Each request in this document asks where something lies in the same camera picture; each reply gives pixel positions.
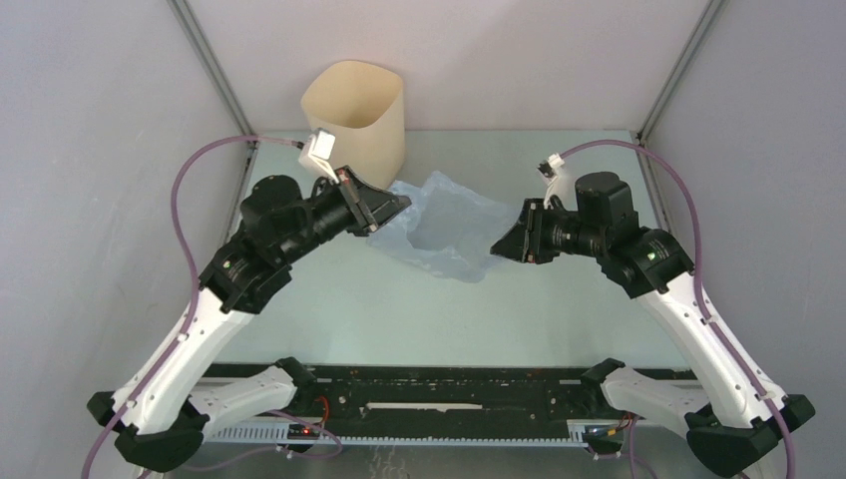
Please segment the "translucent blue trash bag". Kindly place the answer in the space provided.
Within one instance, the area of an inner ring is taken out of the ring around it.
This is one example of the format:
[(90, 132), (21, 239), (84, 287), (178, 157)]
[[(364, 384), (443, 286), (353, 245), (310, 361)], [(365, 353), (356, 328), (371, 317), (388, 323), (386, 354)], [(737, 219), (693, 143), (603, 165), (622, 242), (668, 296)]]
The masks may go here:
[(366, 243), (439, 277), (482, 281), (502, 262), (490, 247), (515, 223), (519, 209), (483, 197), (434, 172), (421, 187), (396, 181), (389, 191), (411, 205)]

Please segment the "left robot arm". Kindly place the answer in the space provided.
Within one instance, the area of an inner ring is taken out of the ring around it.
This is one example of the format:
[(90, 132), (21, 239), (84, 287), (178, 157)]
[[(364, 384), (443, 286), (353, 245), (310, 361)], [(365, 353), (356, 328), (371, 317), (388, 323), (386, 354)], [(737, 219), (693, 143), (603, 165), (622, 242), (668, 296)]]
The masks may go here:
[(235, 234), (196, 272), (190, 303), (156, 353), (122, 388), (88, 401), (97, 422), (116, 433), (121, 456), (170, 472), (242, 420), (272, 410), (310, 411), (316, 379), (292, 357), (208, 392), (194, 388), (223, 347), (289, 284), (298, 260), (342, 233), (365, 238), (410, 204), (347, 167), (317, 180), (309, 197), (289, 176), (259, 181), (241, 203)]

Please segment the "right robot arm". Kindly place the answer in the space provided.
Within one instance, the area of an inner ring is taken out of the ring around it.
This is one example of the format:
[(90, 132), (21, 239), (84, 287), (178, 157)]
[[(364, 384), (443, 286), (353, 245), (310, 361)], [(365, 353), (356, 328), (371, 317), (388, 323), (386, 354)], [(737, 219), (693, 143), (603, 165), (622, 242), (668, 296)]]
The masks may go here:
[(700, 385), (681, 389), (609, 358), (582, 376), (582, 407), (595, 417), (619, 410), (659, 424), (717, 476), (750, 471), (814, 415), (813, 405), (774, 384), (717, 313), (701, 313), (705, 299), (694, 294), (691, 259), (670, 233), (640, 224), (626, 182), (592, 173), (576, 180), (575, 193), (571, 211), (558, 199), (526, 199), (491, 253), (531, 264), (562, 253), (593, 258), (655, 317)]

